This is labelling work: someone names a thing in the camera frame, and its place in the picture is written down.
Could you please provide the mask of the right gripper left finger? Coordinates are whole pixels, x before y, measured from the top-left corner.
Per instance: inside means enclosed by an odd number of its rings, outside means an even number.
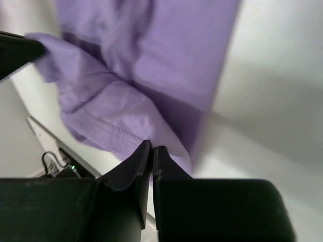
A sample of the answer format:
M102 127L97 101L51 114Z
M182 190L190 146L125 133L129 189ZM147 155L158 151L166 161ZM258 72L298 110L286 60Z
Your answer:
M151 143L99 178L1 179L1 241L140 241Z

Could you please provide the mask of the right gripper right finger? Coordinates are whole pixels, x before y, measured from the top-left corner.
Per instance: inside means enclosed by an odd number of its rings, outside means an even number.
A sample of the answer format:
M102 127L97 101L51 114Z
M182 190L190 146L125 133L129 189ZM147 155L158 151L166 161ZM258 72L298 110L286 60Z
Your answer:
M263 179L198 179L165 147L153 153L159 241L294 241L277 188Z

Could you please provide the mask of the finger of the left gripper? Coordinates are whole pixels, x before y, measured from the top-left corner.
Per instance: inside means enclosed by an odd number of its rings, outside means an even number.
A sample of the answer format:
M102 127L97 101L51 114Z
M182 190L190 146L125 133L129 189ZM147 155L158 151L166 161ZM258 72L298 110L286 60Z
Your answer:
M44 54L39 41L1 31L1 80Z

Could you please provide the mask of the purple t-shirt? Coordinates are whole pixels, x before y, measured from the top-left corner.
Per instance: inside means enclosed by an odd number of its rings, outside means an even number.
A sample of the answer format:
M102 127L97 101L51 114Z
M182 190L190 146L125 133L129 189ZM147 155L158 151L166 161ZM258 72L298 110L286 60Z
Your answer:
M128 158L144 140L186 172L239 1L56 1L60 37L28 33L79 142Z

